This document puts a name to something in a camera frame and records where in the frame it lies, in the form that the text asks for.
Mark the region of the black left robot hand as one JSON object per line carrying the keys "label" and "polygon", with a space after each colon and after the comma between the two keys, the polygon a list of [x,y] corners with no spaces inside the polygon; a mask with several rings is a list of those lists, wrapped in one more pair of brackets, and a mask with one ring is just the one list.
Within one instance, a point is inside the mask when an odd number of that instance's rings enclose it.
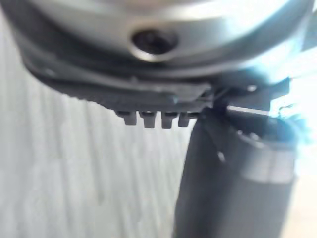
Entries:
{"label": "black left robot hand", "polygon": [[191,133],[173,235],[176,238],[276,238],[285,222],[301,142],[298,128],[269,114],[290,81],[262,85],[256,75],[167,72],[95,55],[23,53],[30,73],[71,97],[113,110],[126,125],[196,124]]}

